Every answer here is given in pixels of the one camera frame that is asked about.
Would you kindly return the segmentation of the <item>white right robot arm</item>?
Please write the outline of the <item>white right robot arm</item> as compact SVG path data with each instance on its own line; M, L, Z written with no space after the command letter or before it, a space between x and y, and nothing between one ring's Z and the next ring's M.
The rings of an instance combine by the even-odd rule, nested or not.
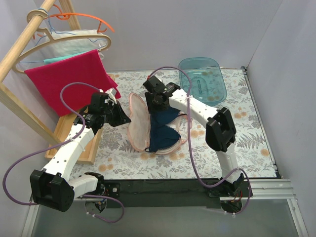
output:
M149 112L169 108L187 113L187 117L198 121L205 128L205 141L216 152L222 178L215 184L207 184L198 176L197 180L207 189L216 188L229 196L241 191L245 175L238 167L235 153L236 127L227 108L217 109L202 103L187 94L180 86L170 82L164 84L156 76L149 76L143 86Z

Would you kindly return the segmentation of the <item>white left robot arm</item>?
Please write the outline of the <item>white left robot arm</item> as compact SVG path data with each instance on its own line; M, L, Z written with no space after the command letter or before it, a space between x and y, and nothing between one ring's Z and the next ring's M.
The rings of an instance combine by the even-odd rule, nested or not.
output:
M96 92L91 96L87 112L80 112L75 118L66 139L54 157L42 170L30 175L33 201L61 212L67 211L74 199L85 194L101 197L105 192L103 175L87 172L76 179L70 179L71 172L104 124L112 127L130 123L130 118L116 100L116 90Z

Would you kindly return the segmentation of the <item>navy blue lace bra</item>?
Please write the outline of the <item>navy blue lace bra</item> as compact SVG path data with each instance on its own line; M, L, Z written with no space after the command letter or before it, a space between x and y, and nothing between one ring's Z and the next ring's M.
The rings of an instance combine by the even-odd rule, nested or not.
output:
M145 152L166 155L177 150L186 141L182 140L179 132L181 116L184 115L174 108L151 113L149 146Z

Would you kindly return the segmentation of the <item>peach floral mesh laundry bag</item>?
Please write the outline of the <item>peach floral mesh laundry bag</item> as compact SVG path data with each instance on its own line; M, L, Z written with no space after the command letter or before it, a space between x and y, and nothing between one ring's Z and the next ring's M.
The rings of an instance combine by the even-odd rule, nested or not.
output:
M135 150L145 152L145 148L149 146L150 133L150 114L148 112L148 108L144 100L136 93L130 93L129 95L129 108L129 118L131 119L131 123L129 124L127 131L129 141Z

